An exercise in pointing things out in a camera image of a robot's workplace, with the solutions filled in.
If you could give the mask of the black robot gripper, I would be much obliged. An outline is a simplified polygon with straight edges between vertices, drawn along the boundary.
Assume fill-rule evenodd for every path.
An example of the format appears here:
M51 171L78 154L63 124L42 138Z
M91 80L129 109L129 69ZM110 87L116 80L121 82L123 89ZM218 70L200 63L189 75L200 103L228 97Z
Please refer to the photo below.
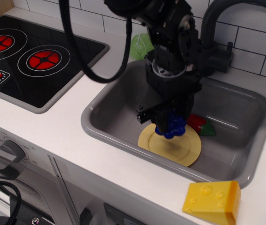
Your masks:
M190 117L195 93L201 90L197 69L170 73L157 65L154 51L145 56L146 97L136 107L138 121L155 123L159 134L173 131L174 111L184 120Z

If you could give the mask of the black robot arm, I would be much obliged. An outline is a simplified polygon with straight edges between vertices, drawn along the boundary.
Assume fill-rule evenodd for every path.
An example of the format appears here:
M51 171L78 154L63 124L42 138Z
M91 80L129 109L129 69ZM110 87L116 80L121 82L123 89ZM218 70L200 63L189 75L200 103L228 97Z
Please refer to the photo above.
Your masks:
M184 0L107 0L116 15L146 26L154 49L145 56L145 75L153 92L138 108L167 139L182 136L194 95L201 90L197 57L201 40L190 5Z

